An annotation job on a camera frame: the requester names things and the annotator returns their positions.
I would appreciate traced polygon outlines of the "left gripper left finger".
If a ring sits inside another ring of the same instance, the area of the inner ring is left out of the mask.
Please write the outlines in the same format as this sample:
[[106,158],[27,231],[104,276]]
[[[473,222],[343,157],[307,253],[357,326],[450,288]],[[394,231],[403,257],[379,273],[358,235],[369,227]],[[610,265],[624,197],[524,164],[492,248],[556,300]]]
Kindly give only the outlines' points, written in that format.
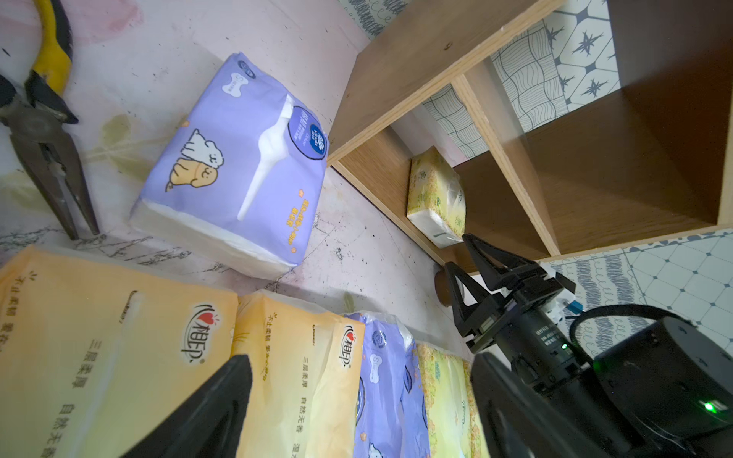
[[253,384],[246,355],[231,357],[127,457],[235,457]]

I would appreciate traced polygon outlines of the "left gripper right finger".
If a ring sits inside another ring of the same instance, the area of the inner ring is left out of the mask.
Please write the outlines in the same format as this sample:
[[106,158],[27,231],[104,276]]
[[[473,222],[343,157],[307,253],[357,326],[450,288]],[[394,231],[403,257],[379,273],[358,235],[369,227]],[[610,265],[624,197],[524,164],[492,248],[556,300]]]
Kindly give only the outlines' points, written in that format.
[[491,353],[471,366],[484,436],[492,457],[571,457],[565,419]]

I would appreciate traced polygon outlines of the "yellow-green tissue pack top shelf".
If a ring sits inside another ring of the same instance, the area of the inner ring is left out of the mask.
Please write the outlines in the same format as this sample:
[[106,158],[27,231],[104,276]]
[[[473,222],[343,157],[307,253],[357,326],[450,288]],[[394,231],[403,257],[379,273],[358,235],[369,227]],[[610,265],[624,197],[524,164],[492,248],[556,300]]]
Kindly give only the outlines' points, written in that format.
[[432,457],[488,457],[469,362],[429,343],[416,345]]

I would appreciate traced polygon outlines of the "yellow-green pack bottom shelf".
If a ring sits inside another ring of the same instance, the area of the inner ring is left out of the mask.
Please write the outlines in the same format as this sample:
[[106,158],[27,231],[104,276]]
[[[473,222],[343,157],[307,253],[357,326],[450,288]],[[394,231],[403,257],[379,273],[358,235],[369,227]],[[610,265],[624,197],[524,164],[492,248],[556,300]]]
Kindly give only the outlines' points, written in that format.
[[463,242],[467,209],[460,177],[434,147],[410,163],[407,217],[439,249]]

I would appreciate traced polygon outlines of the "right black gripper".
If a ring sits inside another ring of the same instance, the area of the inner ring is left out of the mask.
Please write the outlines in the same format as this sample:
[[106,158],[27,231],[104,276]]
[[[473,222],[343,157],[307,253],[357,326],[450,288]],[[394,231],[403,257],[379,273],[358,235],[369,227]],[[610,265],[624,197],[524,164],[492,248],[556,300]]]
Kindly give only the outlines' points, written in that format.
[[536,261],[500,249],[474,234],[463,237],[479,275],[446,263],[454,324],[474,355],[497,347],[511,366],[557,366],[573,357],[565,324],[541,310],[576,284]]

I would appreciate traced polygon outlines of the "purple tissue pack top shelf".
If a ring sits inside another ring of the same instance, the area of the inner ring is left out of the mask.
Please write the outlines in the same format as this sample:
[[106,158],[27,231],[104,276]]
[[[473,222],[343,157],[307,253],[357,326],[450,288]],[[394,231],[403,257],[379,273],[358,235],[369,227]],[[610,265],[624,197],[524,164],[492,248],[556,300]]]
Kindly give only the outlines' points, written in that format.
[[355,457],[429,457],[416,341],[395,316],[349,315],[365,325],[356,408]]

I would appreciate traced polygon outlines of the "orange tissue pack shelf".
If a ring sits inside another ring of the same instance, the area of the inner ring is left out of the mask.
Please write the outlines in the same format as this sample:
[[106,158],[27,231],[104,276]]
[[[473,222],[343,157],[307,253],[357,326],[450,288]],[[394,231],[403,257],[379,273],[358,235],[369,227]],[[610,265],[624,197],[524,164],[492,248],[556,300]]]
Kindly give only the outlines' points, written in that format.
[[29,246],[1,269],[1,453],[118,457],[230,357],[238,298]]
[[253,383],[238,456],[351,456],[364,342],[364,324],[318,305],[241,297],[232,352]]

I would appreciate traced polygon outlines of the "purple tissue pack shelf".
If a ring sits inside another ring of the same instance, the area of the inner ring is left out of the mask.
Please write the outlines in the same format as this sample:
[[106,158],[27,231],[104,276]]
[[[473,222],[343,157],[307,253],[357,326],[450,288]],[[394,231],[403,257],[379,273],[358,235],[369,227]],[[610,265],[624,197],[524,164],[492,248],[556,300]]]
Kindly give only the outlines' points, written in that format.
[[317,116],[234,53],[162,152],[130,223],[246,276],[278,279],[307,253],[328,151]]
[[365,325],[356,408],[355,457],[429,457],[416,341],[395,316],[349,315]]

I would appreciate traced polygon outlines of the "orange tissue pack top shelf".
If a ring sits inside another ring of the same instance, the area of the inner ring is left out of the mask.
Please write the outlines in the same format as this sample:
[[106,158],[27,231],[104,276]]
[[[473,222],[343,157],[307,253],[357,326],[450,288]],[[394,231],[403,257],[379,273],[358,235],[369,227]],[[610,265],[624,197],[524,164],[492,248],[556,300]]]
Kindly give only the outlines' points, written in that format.
[[364,324],[318,305],[241,297],[232,352],[253,383],[238,456],[351,456],[364,342]]

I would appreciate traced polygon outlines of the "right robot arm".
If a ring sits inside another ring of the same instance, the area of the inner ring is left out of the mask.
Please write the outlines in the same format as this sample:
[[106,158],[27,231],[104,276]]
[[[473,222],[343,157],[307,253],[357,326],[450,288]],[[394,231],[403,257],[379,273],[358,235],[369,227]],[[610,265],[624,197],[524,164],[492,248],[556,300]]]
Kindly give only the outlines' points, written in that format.
[[444,268],[494,457],[728,457],[732,358],[650,305],[583,310],[563,275],[479,237]]

